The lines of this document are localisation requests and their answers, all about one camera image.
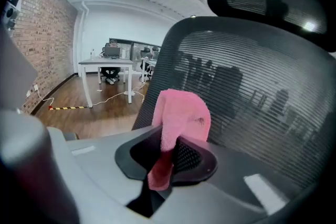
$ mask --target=ceiling light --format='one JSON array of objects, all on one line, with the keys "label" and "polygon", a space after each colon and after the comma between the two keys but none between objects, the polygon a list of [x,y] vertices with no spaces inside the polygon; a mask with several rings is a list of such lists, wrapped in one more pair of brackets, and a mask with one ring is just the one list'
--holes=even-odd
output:
[{"label": "ceiling light", "polygon": [[314,31],[316,28],[316,24],[312,23],[312,22],[306,22],[306,24],[303,27],[305,30],[307,31]]}]

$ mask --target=pink cloth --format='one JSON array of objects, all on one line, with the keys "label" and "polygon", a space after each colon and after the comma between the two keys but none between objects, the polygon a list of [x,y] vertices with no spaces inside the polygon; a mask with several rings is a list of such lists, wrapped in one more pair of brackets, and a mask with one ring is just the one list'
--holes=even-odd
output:
[{"label": "pink cloth", "polygon": [[195,93],[168,89],[157,99],[152,125],[162,127],[161,156],[148,174],[151,190],[169,187],[172,154],[180,135],[205,141],[211,124],[209,109]]}]

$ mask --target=red brick wall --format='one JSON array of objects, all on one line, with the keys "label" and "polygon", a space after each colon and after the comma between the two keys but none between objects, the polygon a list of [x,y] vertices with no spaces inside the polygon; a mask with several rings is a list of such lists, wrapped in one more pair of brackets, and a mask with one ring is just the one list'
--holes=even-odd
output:
[{"label": "red brick wall", "polygon": [[[14,43],[38,71],[42,97],[73,74],[72,40],[77,10],[67,0],[22,0],[15,30]],[[22,106],[32,112],[40,101],[31,86],[31,95]]]}]

